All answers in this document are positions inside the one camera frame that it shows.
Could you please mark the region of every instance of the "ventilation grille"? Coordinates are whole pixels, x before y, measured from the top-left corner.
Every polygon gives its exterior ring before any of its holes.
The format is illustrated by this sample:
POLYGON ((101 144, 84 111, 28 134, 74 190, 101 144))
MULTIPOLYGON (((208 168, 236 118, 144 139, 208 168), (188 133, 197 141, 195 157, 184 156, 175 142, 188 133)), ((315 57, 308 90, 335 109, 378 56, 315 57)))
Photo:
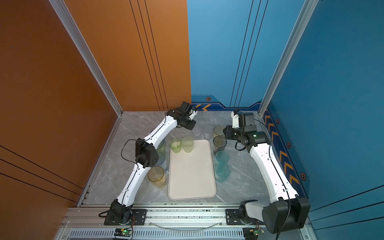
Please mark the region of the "ventilation grille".
POLYGON ((95 230, 92 228, 73 228, 70 237, 110 237, 113 236, 114 232, 115 230, 113 228, 109 228, 108 230, 100 230, 99 228, 95 230))
POLYGON ((137 239, 142 238, 179 238, 179 237, 242 237, 242 230, 206 230, 206 231, 171 231, 171 230, 135 230, 133 236, 137 239))
MULTIPOLYGON (((77 238, 97 238, 112 239, 114 238, 114 228, 101 230, 100 228, 72 228, 70 239, 77 238)), ((202 231, 175 231, 160 228, 134 228, 133 239, 198 239, 198 238, 214 238, 214 239, 244 239, 243 230, 241 228, 218 228, 202 231)))

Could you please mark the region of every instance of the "gray cup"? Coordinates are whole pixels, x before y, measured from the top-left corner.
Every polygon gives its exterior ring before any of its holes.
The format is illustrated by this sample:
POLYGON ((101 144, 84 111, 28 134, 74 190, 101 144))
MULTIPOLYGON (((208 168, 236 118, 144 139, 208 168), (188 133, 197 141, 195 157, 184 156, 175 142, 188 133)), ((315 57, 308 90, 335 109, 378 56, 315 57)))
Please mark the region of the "gray cup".
POLYGON ((227 140, 224 136, 216 136, 214 138, 214 155, 216 156, 218 151, 224 151, 227 145, 227 140))

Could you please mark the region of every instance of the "black line stripe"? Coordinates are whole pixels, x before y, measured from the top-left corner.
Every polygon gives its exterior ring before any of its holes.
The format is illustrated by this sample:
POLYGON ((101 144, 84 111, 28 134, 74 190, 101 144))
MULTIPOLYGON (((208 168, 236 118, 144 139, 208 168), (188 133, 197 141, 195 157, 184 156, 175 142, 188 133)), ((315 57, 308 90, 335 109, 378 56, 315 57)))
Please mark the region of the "black line stripe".
POLYGON ((74 200, 71 200, 71 199, 68 199, 68 198, 66 198, 66 197, 60 196, 60 195, 58 195, 58 194, 56 194, 56 193, 53 193, 53 192, 50 192, 50 191, 48 191, 48 190, 42 189, 42 188, 40 188, 40 187, 37 187, 37 186, 35 186, 35 185, 29 184, 29 183, 27 183, 27 182, 23 182, 23 181, 21 181, 21 180, 18 180, 18 179, 14 178, 14 177, 8 176, 8 175, 6 175, 6 174, 4 174, 4 173, 1 173, 1 172, 0 172, 0 174, 1 174, 1 175, 4 175, 4 176, 6 176, 6 177, 9 177, 9 178, 15 179, 16 181, 19 181, 19 182, 25 183, 25 184, 27 184, 27 185, 29 185, 29 186, 32 186, 32 187, 38 188, 38 189, 40 189, 40 190, 43 190, 43 191, 46 191, 46 192, 52 193, 53 195, 56 195, 56 196, 62 197, 62 198, 64 198, 64 199, 67 199, 67 200, 69 200, 69 201, 72 201, 72 202, 75 202, 75 203, 77 203, 77 202, 76 202, 76 201, 74 201, 74 200))
POLYGON ((231 104, 232 104, 232 98, 233 98, 233 93, 235 92, 236 78, 237 78, 237 73, 239 72, 240 60, 241 60, 241 55, 243 54, 243 48, 244 48, 244 43, 245 43, 245 36, 247 35, 249 19, 250 19, 250 17, 251 17, 251 12, 252 12, 252 6, 253 6, 253 0, 252 0, 252 4, 251 4, 251 10, 249 11, 249 17, 248 17, 247 27, 246 27, 246 29, 245 29, 244 40, 243 40, 243 46, 242 46, 242 48, 241 48, 239 64, 238 64, 238 66, 237 66, 236 77, 235 77, 235 83, 233 84, 232 97, 231 97, 231 102, 229 103, 229 107, 231 107, 231 104))
POLYGON ((363 208, 366 208, 366 207, 375 206, 375 205, 382 204, 382 203, 384 203, 384 201, 382 201, 382 202, 378 202, 378 203, 375 203, 375 204, 371 204, 371 205, 366 205, 366 206, 363 206, 363 207, 358 207, 358 208, 356 208, 356 209, 351 209, 351 210, 348 210, 348 211, 345 211, 345 212, 340 212, 340 213, 338 213, 338 214, 333 214, 333 215, 330 215, 330 216, 326 216, 326 217, 318 218, 318 219, 315 219, 315 220, 311 220, 311 222, 313 222, 313 221, 317 221, 317 220, 320 220, 320 219, 324 219, 324 218, 327 218, 327 217, 333 217, 333 216, 336 216, 336 215, 339 215, 339 214, 344 214, 344 213, 346 213, 346 212, 352 212, 352 211, 359 210, 359 209, 363 209, 363 208))
POLYGON ((152 53, 151 53, 151 48, 150 48, 150 46, 149 46, 149 41, 148 41, 147 31, 145 30, 145 26, 144 26, 143 15, 141 14, 141 9, 140 9, 139 0, 137 0, 137 5, 139 6, 139 11, 140 11, 140 16, 141 16, 141 22, 143 23, 143 28, 144 28, 145 38, 147 39, 148 50, 149 50, 149 55, 151 56, 151 61, 152 61, 152 66, 153 66, 153 71, 155 72, 155 78, 156 78, 156 82, 157 82, 157 88, 159 89, 159 94, 160 94, 160 99, 161 99, 161 105, 163 106, 163 110, 165 111, 165 109, 164 109, 163 98, 162 98, 162 96, 161 96, 161 91, 160 91, 159 81, 157 80, 157 74, 156 74, 155 64, 153 63, 153 57, 152 57, 152 53))
POLYGON ((77 195, 80 196, 80 194, 78 194, 77 192, 71 191, 71 190, 69 190, 69 189, 67 189, 67 188, 65 188, 65 187, 62 187, 62 186, 60 186, 60 185, 58 185, 58 184, 56 184, 56 183, 54 183, 54 182, 51 182, 51 181, 49 181, 49 180, 47 180, 47 179, 45 179, 45 178, 43 178, 43 177, 40 177, 40 176, 38 176, 38 175, 36 175, 36 174, 34 174, 34 173, 31 173, 31 172, 29 172, 29 171, 27 171, 27 170, 25 170, 25 169, 23 169, 23 168, 21 168, 21 167, 18 167, 18 166, 14 165, 14 164, 12 164, 12 163, 10 163, 10 162, 7 162, 7 161, 4 160, 4 159, 1 159, 1 158, 0 158, 0 160, 3 161, 3 162, 8 163, 8 164, 10 164, 10 165, 12 165, 12 166, 14 166, 14 167, 17 167, 18 169, 21 169, 21 170, 23 170, 23 171, 25 171, 25 172, 27 172, 27 173, 30 173, 30 174, 32 174, 32 175, 34 175, 34 176, 36 176, 36 177, 39 177, 39 178, 41 178, 41 179, 44 179, 44 180, 46 180, 47 182, 50 182, 50 183, 52 183, 52 184, 54 184, 54 185, 56 185, 56 186, 59 186, 59 187, 61 187, 61 188, 64 188, 65 190, 68 190, 68 191, 73 192, 73 193, 75 193, 75 194, 77 194, 77 195))
POLYGON ((147 9, 147 16, 148 16, 149 28, 151 29, 152 40, 153 40, 153 46, 155 47, 155 54, 156 54, 156 59, 157 59, 157 65, 159 66, 159 72, 160 72, 161 84, 163 85, 164 98, 166 99, 167 109, 169 109, 169 107, 168 107, 168 101, 167 101, 167 95, 166 95, 166 89, 164 88, 163 77, 161 76, 160 63, 159 63, 159 58, 158 58, 158 56, 157 56, 156 45, 155 45, 155 39, 154 39, 154 37, 153 37, 153 32, 152 32, 152 27, 151 27, 151 21, 149 20, 149 14, 148 14, 148 8, 147 8, 147 2, 146 2, 146 0, 144 0, 144 3, 145 3, 145 8, 147 9))
POLYGON ((344 226, 344 225, 349 225, 349 224, 354 224, 354 223, 368 222, 368 221, 377 220, 377 219, 382 219, 382 218, 384 218, 384 217, 376 217, 376 218, 371 218, 371 219, 362 220, 362 221, 357 221, 357 222, 350 222, 350 223, 339 224, 339 225, 330 226, 330 227, 318 228, 318 229, 314 229, 314 230, 316 231, 316 230, 321 230, 321 229, 326 229, 326 228, 331 228, 331 227, 339 227, 339 226, 344 226))
POLYGON ((350 196, 350 197, 347 197, 347 198, 338 200, 338 201, 333 202, 333 203, 331 203, 331 204, 327 204, 327 205, 325 205, 325 206, 318 207, 318 208, 316 208, 316 209, 311 210, 310 212, 315 211, 315 210, 318 210, 318 209, 321 209, 321 208, 323 208, 323 207, 327 207, 327 206, 329 206, 329 205, 332 205, 332 204, 335 204, 335 203, 338 203, 338 202, 341 202, 341 201, 344 201, 344 200, 347 200, 347 199, 352 198, 352 197, 356 197, 356 196, 358 196, 358 195, 364 194, 364 193, 366 193, 366 192, 370 192, 370 191, 372 191, 372 190, 375 190, 375 189, 378 189, 378 188, 381 188, 381 187, 384 187, 384 185, 381 185, 381 186, 378 186, 378 187, 375 187, 375 188, 366 190, 366 191, 364 191, 364 192, 361 192, 361 193, 359 193, 359 194, 356 194, 356 195, 353 195, 353 196, 350 196))
POLYGON ((247 76, 245 77, 245 80, 244 80, 243 90, 241 91, 241 96, 240 96, 239 104, 237 105, 237 107, 240 106, 240 101, 241 101, 241 98, 242 98, 242 96, 243 96, 245 83, 247 82, 247 77, 248 77, 248 73, 249 73, 249 68, 251 67, 253 54, 255 53, 255 48, 256 48, 257 40, 259 39, 260 29, 262 28, 262 24, 263 24, 263 20, 264 20, 264 15, 265 15, 266 7, 268 6, 268 1, 269 1, 269 0, 267 0, 266 5, 265 5, 265 9, 264 9, 264 14, 263 14, 262 22, 260 23, 260 27, 259 27, 259 33, 257 34, 255 47, 253 48, 253 53, 252 53, 251 61, 250 61, 249 66, 248 66, 247 76))
POLYGON ((141 36, 140 36, 140 32, 139 32, 139 27, 137 26, 135 13, 133 12, 133 7, 132 7, 131 0, 129 0, 129 4, 131 5, 133 18, 134 18, 134 20, 135 20, 135 24, 136 24, 136 28, 137 28, 137 33, 139 34, 139 38, 140 38, 140 42, 141 42, 141 47, 143 48, 143 53, 144 53, 144 57, 145 57, 145 62, 147 62, 147 67, 148 67, 149 77, 151 78, 153 91, 155 92, 155 97, 156 97, 156 101, 157 101, 157 106, 159 107, 159 111, 161 111, 161 110, 160 110, 159 101, 158 101, 158 99, 157 99, 157 95, 156 95, 155 85, 153 84, 153 80, 152 80, 152 76, 151 76, 151 71, 149 70, 149 65, 148 65, 147 57, 146 57, 145 52, 144 52, 143 42, 141 41, 141 36))
POLYGON ((239 88, 237 89, 237 94, 236 94, 235 104, 233 105, 233 107, 236 106, 237 96, 239 95, 239 90, 240 90, 240 85, 241 85, 241 79, 243 78, 245 64, 247 63, 247 57, 248 57, 248 53, 249 53, 249 47, 251 46, 252 36, 253 36, 253 31, 255 30, 255 25, 256 25, 256 21, 257 21, 257 16, 259 15, 259 10, 260 10, 260 4, 261 4, 261 3, 262 3, 262 2, 261 2, 261 0, 260 0, 259 8, 257 9, 257 13, 256 13, 255 23, 253 24, 253 29, 252 29, 251 39, 249 40, 249 45, 248 45, 247 55, 245 56, 245 61, 244 61, 244 66, 243 66, 243 71, 242 71, 242 73, 241 73, 240 82, 239 82, 239 88))
POLYGON ((36 166, 38 166, 38 167, 40 167, 40 168, 42 168, 42 169, 46 170, 47 172, 50 172, 50 173, 52 173, 53 175, 55 175, 55 176, 57 176, 57 177, 59 177, 59 178, 61 178, 61 179, 65 180, 65 181, 67 181, 67 182, 69 182, 69 183, 72 183, 73 185, 75 185, 75 186, 77 186, 77 187, 79 187, 79 188, 81 188, 81 189, 84 189, 84 188, 80 187, 79 185, 76 185, 76 184, 74 184, 73 182, 71 182, 71 181, 68 181, 68 180, 66 180, 65 178, 63 178, 63 177, 60 177, 59 175, 57 175, 57 174, 55 174, 55 173, 53 173, 53 172, 49 171, 48 169, 46 169, 46 168, 43 168, 42 166, 40 166, 40 165, 38 165, 38 164, 36 164, 36 163, 34 163, 34 162, 32 162, 32 161, 30 161, 30 160, 26 159, 25 157, 23 157, 23 156, 20 156, 19 154, 15 153, 15 152, 13 152, 13 151, 11 151, 11 150, 9 150, 8 148, 6 148, 6 147, 3 147, 3 146, 1 146, 1 145, 0 145, 0 147, 2 147, 2 148, 4 148, 5 150, 7 150, 7 151, 9 151, 9 152, 11 152, 11 153, 13 153, 13 154, 15 154, 15 155, 17 155, 17 156, 21 157, 22 159, 24 159, 24 160, 27 160, 27 161, 29 161, 30 163, 32 163, 32 164, 34 164, 34 165, 36 165, 36 166))

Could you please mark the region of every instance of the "blue cup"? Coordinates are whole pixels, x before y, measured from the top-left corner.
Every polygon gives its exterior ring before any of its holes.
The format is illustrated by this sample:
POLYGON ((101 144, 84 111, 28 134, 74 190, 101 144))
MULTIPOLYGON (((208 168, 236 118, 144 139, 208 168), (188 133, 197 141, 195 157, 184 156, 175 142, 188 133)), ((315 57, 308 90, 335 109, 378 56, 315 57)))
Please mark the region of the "blue cup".
POLYGON ((219 163, 215 167, 215 179, 217 182, 224 182, 230 173, 231 170, 226 163, 219 163))
POLYGON ((167 169, 168 169, 168 168, 167 168, 166 157, 165 157, 165 155, 162 154, 161 152, 157 152, 157 154, 159 155, 159 159, 158 159, 158 161, 157 161, 157 163, 156 163, 155 166, 159 166, 159 167, 161 167, 161 168, 164 170, 164 172, 166 172, 167 169))
POLYGON ((215 157, 219 163, 227 163, 229 161, 229 155, 224 151, 218 151, 215 157))

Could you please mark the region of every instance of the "blue wall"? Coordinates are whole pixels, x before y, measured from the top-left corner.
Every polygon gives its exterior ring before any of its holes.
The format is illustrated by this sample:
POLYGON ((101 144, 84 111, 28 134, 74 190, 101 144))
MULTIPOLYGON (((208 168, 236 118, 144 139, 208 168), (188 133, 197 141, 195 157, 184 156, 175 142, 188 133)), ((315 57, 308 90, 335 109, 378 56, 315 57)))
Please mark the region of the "blue wall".
POLYGON ((319 1, 272 98, 311 181, 319 240, 382 239, 383 55, 383 1, 319 1))
POLYGON ((303 3, 188 0, 192 95, 213 95, 227 108, 262 99, 303 3))

